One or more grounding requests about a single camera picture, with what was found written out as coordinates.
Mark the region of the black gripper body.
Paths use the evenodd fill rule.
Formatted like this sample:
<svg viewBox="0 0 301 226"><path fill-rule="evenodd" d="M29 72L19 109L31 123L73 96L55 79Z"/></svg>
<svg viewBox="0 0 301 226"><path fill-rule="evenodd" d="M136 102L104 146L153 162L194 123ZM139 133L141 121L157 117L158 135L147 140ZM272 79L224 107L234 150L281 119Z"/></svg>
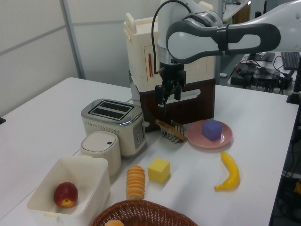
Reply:
<svg viewBox="0 0 301 226"><path fill-rule="evenodd" d="M164 64L159 63L160 77L162 78L161 86L167 88L169 86L178 85L183 88L186 83L186 72L183 64Z"/></svg>

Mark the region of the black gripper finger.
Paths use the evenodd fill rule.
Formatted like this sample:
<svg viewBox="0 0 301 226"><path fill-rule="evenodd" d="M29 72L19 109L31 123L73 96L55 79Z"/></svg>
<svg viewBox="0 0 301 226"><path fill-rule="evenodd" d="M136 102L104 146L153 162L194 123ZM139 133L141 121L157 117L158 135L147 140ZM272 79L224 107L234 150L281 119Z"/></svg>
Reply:
<svg viewBox="0 0 301 226"><path fill-rule="evenodd" d="M155 103L165 106L168 98L173 92L173 84L169 81L163 82L155 87Z"/></svg>
<svg viewBox="0 0 301 226"><path fill-rule="evenodd" d="M176 88L174 90L174 99L175 100L181 99L182 89L183 89L183 84L181 82L178 82L176 85Z"/></svg>

